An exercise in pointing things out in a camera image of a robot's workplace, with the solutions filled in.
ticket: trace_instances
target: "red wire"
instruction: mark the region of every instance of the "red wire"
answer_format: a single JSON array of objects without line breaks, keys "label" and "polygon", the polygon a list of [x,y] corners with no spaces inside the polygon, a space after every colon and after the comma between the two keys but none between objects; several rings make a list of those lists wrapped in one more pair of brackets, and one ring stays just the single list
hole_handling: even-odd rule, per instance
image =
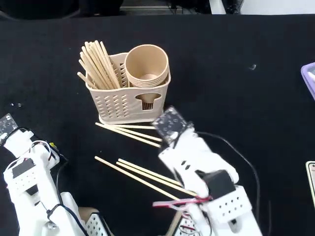
[{"label": "red wire", "polygon": [[186,225],[181,225],[181,227],[183,227],[185,229],[189,229],[189,230],[194,230],[194,231],[196,230],[196,229],[189,227],[189,226],[186,226]]}]

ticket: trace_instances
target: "beige utensil holder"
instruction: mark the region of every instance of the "beige utensil holder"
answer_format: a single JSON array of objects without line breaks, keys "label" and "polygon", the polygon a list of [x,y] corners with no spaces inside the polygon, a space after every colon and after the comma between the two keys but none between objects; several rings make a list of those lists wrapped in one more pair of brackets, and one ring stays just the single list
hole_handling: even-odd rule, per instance
[{"label": "beige utensil holder", "polygon": [[[150,122],[163,112],[167,87],[171,81],[170,71],[165,82],[154,88],[129,87],[126,78],[125,58],[127,53],[109,56],[117,78],[123,87],[112,90],[93,89],[85,84],[91,93],[99,114],[99,121],[104,124],[124,124]],[[147,102],[143,97],[151,97]]]}]

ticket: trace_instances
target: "wooden chopstick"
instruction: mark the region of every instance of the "wooden chopstick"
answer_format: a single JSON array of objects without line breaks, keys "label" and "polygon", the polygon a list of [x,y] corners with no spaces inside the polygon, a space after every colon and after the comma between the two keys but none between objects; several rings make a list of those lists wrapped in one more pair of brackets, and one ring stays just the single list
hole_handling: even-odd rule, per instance
[{"label": "wooden chopstick", "polygon": [[97,40],[85,42],[81,49],[80,57],[82,60],[79,62],[92,78],[95,83],[94,87],[97,89],[119,89],[122,87],[122,82],[117,78],[103,42],[101,44]]},{"label": "wooden chopstick", "polygon": [[94,62],[94,65],[96,66],[96,70],[99,72],[99,76],[100,78],[102,79],[103,83],[106,84],[108,86],[109,89],[113,89],[113,85],[112,83],[110,82],[110,80],[108,79],[106,73],[102,72],[102,66],[100,63],[97,62],[97,59],[96,57],[94,56],[93,52],[88,49],[87,50],[87,54],[90,55],[90,58],[92,59],[92,62]]},{"label": "wooden chopstick", "polygon": [[133,167],[133,168],[135,168],[135,169],[138,169],[138,170],[141,170],[141,171],[143,171],[143,172],[146,172],[146,173],[148,173],[148,174],[150,174],[150,175],[152,175],[152,176],[155,176],[155,177],[158,177],[158,178],[160,178],[160,179],[166,180],[166,181],[168,181],[168,182],[170,182],[170,183],[173,183],[173,184],[176,184],[176,185],[178,185],[178,186],[182,186],[182,184],[179,183],[179,182],[176,181],[176,180],[173,180],[173,179],[171,179],[171,178],[165,177],[165,176],[160,175],[160,174],[158,174],[158,173],[155,173],[155,172],[153,172],[153,171],[147,170],[147,169],[145,169],[145,168],[143,168],[143,167],[141,167],[141,166],[137,166],[137,165],[135,165],[135,164],[132,164],[131,162],[122,160],[122,159],[120,159],[120,158],[118,159],[118,161],[120,161],[120,162],[122,162],[122,163],[124,163],[124,164],[126,164],[126,165],[129,165],[129,166],[131,166],[131,167]]},{"label": "wooden chopstick", "polygon": [[91,88],[96,89],[96,86],[89,81],[81,72],[78,72],[77,74],[84,82],[86,82]]},{"label": "wooden chopstick", "polygon": [[162,142],[163,141],[160,138],[157,138],[157,137],[154,137],[154,136],[151,136],[151,135],[147,135],[147,134],[143,134],[143,133],[139,133],[139,132],[136,132],[136,131],[132,131],[132,130],[129,130],[129,129],[120,128],[120,127],[116,127],[116,126],[114,128],[118,129],[118,130],[121,130],[123,132],[129,133],[129,134],[134,134],[134,135],[137,135],[137,136],[140,136],[140,137],[143,137],[143,138],[147,138],[147,139],[151,139],[151,140],[154,140],[154,141],[158,141],[158,142]]},{"label": "wooden chopstick", "polygon": [[109,56],[108,56],[108,54],[107,54],[106,48],[105,48],[105,46],[104,46],[104,44],[103,44],[102,41],[100,42],[100,45],[101,45],[103,54],[104,54],[104,56],[105,56],[105,59],[106,59],[106,61],[107,61],[107,64],[108,64],[108,66],[109,66],[110,73],[112,74],[112,77],[113,77],[113,79],[114,79],[114,82],[115,82],[115,83],[118,83],[118,79],[117,79],[117,77],[116,77],[114,68],[113,68],[113,66],[112,66],[112,61],[110,60],[110,58],[109,58]]},{"label": "wooden chopstick", "polygon": [[117,88],[120,88],[121,86],[120,86],[118,79],[116,77],[115,71],[114,71],[113,66],[112,66],[112,62],[111,62],[108,55],[107,55],[107,57],[108,57],[108,60],[107,60],[106,55],[105,55],[104,51],[101,49],[101,46],[97,40],[95,41],[95,49],[96,49],[96,51],[99,52],[101,62],[103,63],[103,66],[104,66],[104,68],[108,74],[108,77],[111,78],[112,82],[116,85]]},{"label": "wooden chopstick", "polygon": [[100,127],[102,127],[102,128],[105,128],[105,129],[114,131],[114,132],[116,132],[116,133],[119,133],[119,134],[125,135],[125,136],[127,136],[127,137],[136,139],[136,140],[141,141],[141,142],[144,142],[144,143],[146,143],[146,144],[150,144],[150,145],[155,146],[155,147],[157,147],[157,148],[160,148],[160,147],[161,147],[160,144],[151,142],[151,141],[149,141],[149,140],[140,138],[140,137],[135,136],[135,135],[132,135],[132,134],[125,133],[125,132],[123,132],[123,131],[121,131],[121,130],[119,130],[119,129],[116,129],[116,128],[114,128],[114,127],[108,125],[108,124],[101,124],[101,123],[97,123],[97,122],[96,122],[95,124],[98,125],[98,126],[100,126]]},{"label": "wooden chopstick", "polygon": [[80,59],[79,63],[81,64],[81,66],[85,69],[85,71],[90,75],[90,77],[93,79],[96,87],[98,89],[101,89],[101,85],[99,84],[99,80],[96,78],[96,76],[94,75],[94,73],[92,73],[91,69],[89,68],[88,65],[85,65],[84,62]]},{"label": "wooden chopstick", "polygon": [[107,73],[105,72],[103,65],[100,61],[99,56],[97,55],[97,52],[95,51],[95,48],[92,46],[88,49],[88,53],[91,54],[92,59],[96,60],[97,67],[103,76],[104,80],[110,85],[111,88],[116,89],[115,84],[112,83],[112,80],[108,77]]},{"label": "wooden chopstick", "polygon": [[123,173],[123,174],[129,176],[130,178],[136,180],[136,181],[139,181],[140,183],[142,183],[142,184],[144,184],[144,185],[146,185],[146,186],[148,186],[148,187],[154,189],[155,191],[157,191],[157,192],[159,192],[159,193],[161,193],[161,194],[163,194],[163,195],[165,195],[165,196],[167,196],[167,197],[169,197],[169,198],[171,198],[171,199],[179,200],[179,198],[175,197],[174,195],[172,195],[172,194],[170,194],[170,193],[168,193],[168,192],[166,192],[166,191],[164,191],[164,190],[162,190],[162,189],[156,187],[156,186],[153,185],[153,184],[150,184],[149,182],[146,182],[145,180],[143,180],[143,179],[141,179],[141,178],[139,178],[139,177],[137,177],[137,176],[134,176],[133,174],[131,174],[131,173],[129,173],[129,172],[127,172],[127,171],[125,171],[125,170],[123,170],[123,169],[121,169],[121,168],[119,168],[119,167],[117,167],[117,166],[115,166],[115,165],[113,165],[113,164],[111,164],[111,163],[109,163],[109,162],[103,160],[102,158],[99,158],[98,156],[95,156],[94,158],[95,158],[97,161],[100,161],[101,163],[103,163],[103,164],[105,164],[105,165],[107,165],[107,166],[109,166],[109,167],[115,169],[116,171],[119,171],[119,172],[121,172],[121,173]]},{"label": "wooden chopstick", "polygon": [[92,58],[90,57],[89,53],[86,51],[85,47],[82,47],[82,51],[80,53],[80,56],[82,58],[82,60],[84,61],[85,64],[90,64],[91,65],[91,69],[93,70],[93,72],[97,75],[97,77],[99,78],[99,80],[102,82],[102,84],[104,85],[104,89],[111,89],[111,87],[108,85],[108,83],[105,81],[105,79],[102,77],[101,73],[98,71],[96,65],[94,64]]},{"label": "wooden chopstick", "polygon": [[130,129],[156,129],[154,126],[145,126],[145,125],[112,124],[112,126],[120,127],[120,128],[130,128]]},{"label": "wooden chopstick", "polygon": [[153,179],[153,180],[155,180],[156,182],[165,184],[166,186],[171,187],[171,188],[174,188],[174,189],[176,189],[176,190],[179,190],[179,191],[181,191],[181,192],[183,192],[183,193],[187,193],[187,194],[189,194],[189,195],[191,195],[191,196],[194,196],[194,197],[197,196],[197,194],[195,194],[194,192],[188,191],[188,190],[186,190],[186,189],[184,189],[184,188],[181,188],[181,187],[179,187],[179,186],[177,186],[177,185],[174,185],[174,184],[172,184],[172,183],[169,183],[169,182],[167,182],[167,181],[165,181],[165,180],[162,180],[162,179],[160,179],[160,178],[157,178],[157,177],[155,177],[155,176],[149,175],[149,174],[147,174],[147,173],[145,173],[145,172],[143,172],[143,171],[137,170],[137,169],[135,169],[135,168],[133,168],[133,167],[130,167],[130,166],[128,166],[128,165],[125,165],[125,164],[123,164],[123,163],[116,162],[116,165],[122,166],[122,167],[124,167],[124,168],[126,168],[126,169],[128,169],[128,170],[130,170],[130,171],[136,172],[136,173],[138,173],[138,174],[140,174],[140,175],[142,175],[142,176],[145,176],[145,177],[147,177],[147,178]]}]

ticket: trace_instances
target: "black table surface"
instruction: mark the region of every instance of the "black table surface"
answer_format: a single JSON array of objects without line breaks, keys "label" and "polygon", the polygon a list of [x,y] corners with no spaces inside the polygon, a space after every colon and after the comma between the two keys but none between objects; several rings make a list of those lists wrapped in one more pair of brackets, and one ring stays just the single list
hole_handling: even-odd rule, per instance
[{"label": "black table surface", "polygon": [[[0,117],[11,113],[20,126],[59,147],[70,159],[61,191],[71,192],[78,206],[99,209],[116,236],[164,234],[174,211],[154,209],[152,202],[168,198],[94,160],[95,155],[112,163],[123,158],[171,177],[158,150],[96,127],[93,100],[76,75],[82,71],[78,59],[84,41],[103,40],[111,54],[159,45],[168,53],[172,73],[166,104],[193,121],[196,130],[227,138],[256,167],[263,234],[270,201],[272,235],[313,235],[305,163],[315,159],[315,102],[300,69],[315,61],[314,22],[314,15],[1,22]],[[251,169],[224,143],[205,140],[236,168],[255,208]],[[0,171],[12,160],[1,148]],[[16,235],[5,187],[1,178],[0,234]]]}]

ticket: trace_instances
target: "wire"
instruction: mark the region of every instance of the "wire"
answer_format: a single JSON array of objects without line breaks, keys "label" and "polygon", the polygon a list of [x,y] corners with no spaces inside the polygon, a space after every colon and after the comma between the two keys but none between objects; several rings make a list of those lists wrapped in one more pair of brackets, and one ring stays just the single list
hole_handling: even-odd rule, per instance
[{"label": "wire", "polygon": [[46,141],[43,141],[43,140],[35,140],[35,141],[33,141],[31,143],[29,152],[31,152],[31,149],[34,147],[34,144],[37,144],[37,143],[42,143],[42,144],[46,145],[46,147],[48,148],[48,151],[49,151],[48,161],[50,161],[50,158],[51,158],[51,155],[52,155],[51,154],[51,147]]},{"label": "wire", "polygon": [[211,197],[204,198],[204,199],[198,199],[198,198],[187,198],[187,199],[181,199],[181,200],[173,200],[173,201],[162,201],[162,202],[153,202],[153,207],[169,207],[173,205],[185,205],[188,203],[204,203],[208,202],[211,199]]},{"label": "wire", "polygon": [[250,168],[252,169],[252,172],[255,176],[255,180],[256,180],[256,221],[259,223],[260,181],[259,181],[259,176],[258,176],[258,173],[257,173],[257,170],[255,169],[255,167],[229,141],[227,141],[225,138],[221,137],[220,135],[211,134],[208,132],[196,132],[196,133],[201,134],[201,135],[207,135],[207,136],[210,136],[212,138],[220,139],[220,140],[224,141],[227,145],[230,146],[230,148],[232,148],[250,166]]},{"label": "wire", "polygon": [[268,209],[269,209],[269,228],[268,228],[268,235],[267,236],[270,236],[271,235],[271,229],[272,229],[272,219],[271,219],[271,201],[269,200],[268,201]]},{"label": "wire", "polygon": [[76,216],[76,214],[68,207],[66,207],[63,204],[57,204],[55,205],[51,210],[47,211],[47,218],[50,220],[50,216],[54,213],[54,211],[58,208],[58,207],[63,207],[75,220],[75,222],[78,224],[79,228],[82,230],[82,232],[84,233],[85,236],[89,236],[88,232],[84,229],[84,227],[82,226],[82,224],[80,223],[78,217]]},{"label": "wire", "polygon": [[58,199],[59,199],[59,202],[61,204],[63,204],[63,199],[61,197],[61,194],[59,192],[59,175],[60,175],[60,172],[65,168],[65,166],[68,164],[68,162],[64,162],[62,166],[60,166],[60,168],[58,169],[58,172],[57,172],[57,177],[56,177],[56,191],[57,191],[57,196],[58,196]]},{"label": "wire", "polygon": [[19,157],[19,158],[15,159],[14,161],[12,161],[12,162],[6,167],[6,169],[5,169],[4,172],[6,172],[6,171],[12,166],[12,164],[14,164],[14,163],[16,163],[16,162],[18,162],[18,161],[20,161],[20,160],[23,160],[23,159],[24,159],[24,158]]}]

